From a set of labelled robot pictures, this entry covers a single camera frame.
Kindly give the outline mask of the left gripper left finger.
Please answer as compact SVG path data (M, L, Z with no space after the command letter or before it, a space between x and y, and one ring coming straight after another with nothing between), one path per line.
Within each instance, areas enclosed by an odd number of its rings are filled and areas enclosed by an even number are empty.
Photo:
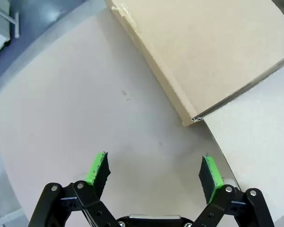
M99 152L86 175L62 187L45 185L32 217L30 227L64 227L71 213L80 211L92 227L117 227L118 221L100 200L110 174L108 153Z

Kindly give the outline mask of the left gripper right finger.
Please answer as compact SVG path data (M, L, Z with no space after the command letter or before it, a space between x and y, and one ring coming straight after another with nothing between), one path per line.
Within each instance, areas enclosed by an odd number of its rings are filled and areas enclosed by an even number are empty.
M207 206L193 227L216 227L224 215L233 216L240 227L273 227L274 223L261 190L242 192L226 184L212 156L203 156L198 174Z

